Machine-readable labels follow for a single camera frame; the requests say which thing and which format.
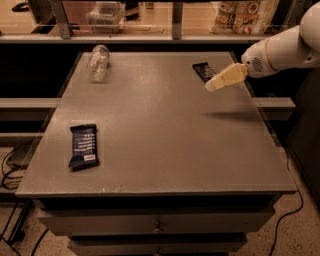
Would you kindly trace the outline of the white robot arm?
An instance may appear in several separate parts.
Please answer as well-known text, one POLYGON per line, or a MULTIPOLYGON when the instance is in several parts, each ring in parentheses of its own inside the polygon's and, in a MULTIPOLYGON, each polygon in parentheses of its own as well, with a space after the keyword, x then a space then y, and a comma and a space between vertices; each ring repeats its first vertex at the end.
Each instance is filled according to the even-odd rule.
POLYGON ((312 5, 300 24, 250 46, 234 63, 205 83, 209 91, 243 82, 247 76, 262 78, 291 68, 320 66, 320 2, 312 5))

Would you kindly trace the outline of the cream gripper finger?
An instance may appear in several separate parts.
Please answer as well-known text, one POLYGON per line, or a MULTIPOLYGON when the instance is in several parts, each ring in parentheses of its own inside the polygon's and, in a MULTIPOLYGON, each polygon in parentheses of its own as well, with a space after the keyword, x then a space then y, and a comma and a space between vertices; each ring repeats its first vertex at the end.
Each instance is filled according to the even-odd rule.
POLYGON ((205 83, 205 88, 209 92, 222 89, 239 82, 243 82, 248 75, 248 69, 244 64, 233 63, 225 67, 218 74, 214 75, 205 83))

